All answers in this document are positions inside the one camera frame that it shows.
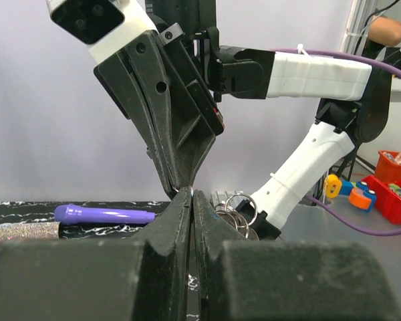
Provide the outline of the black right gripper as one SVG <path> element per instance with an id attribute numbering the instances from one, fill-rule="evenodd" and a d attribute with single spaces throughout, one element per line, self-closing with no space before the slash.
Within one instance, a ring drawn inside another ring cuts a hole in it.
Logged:
<path id="1" fill-rule="evenodd" d="M 99 83 L 145 142 L 169 197 L 194 183 L 224 130 L 184 37 L 177 23 L 163 25 L 160 32 L 145 31 L 94 69 Z"/>

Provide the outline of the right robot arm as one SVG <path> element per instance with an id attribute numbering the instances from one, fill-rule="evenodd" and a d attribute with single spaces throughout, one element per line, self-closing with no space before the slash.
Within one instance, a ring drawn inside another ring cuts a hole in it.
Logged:
<path id="1" fill-rule="evenodd" d="M 385 64 L 346 53 L 221 46 L 214 1 L 110 1 L 98 36 L 94 74 L 145 141 L 169 197 L 194 183 L 223 133 L 217 104 L 225 94 L 318 99 L 317 114 L 294 114 L 306 137 L 242 206 L 260 237 L 278 237 L 320 176 L 387 121 Z"/>

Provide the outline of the person forearm in background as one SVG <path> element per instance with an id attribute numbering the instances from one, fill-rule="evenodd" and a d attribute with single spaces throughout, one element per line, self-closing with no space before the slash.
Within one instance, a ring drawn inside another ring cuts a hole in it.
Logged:
<path id="1" fill-rule="evenodd" d="M 374 15 L 368 31 L 368 40 L 388 47 L 397 46 L 401 43 L 401 22 Z"/>

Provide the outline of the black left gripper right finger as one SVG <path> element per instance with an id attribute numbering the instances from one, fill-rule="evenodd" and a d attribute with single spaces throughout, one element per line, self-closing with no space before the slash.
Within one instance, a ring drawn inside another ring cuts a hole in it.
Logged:
<path id="1" fill-rule="evenodd" d="M 201 320 L 401 320 L 373 253 L 359 243 L 253 241 L 192 197 Z"/>

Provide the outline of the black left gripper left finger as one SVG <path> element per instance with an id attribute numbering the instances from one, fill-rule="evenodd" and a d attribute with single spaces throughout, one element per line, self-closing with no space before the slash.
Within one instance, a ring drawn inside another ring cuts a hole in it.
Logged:
<path id="1" fill-rule="evenodd" d="M 0 320 L 184 320 L 191 192 L 128 238 L 0 243 Z"/>

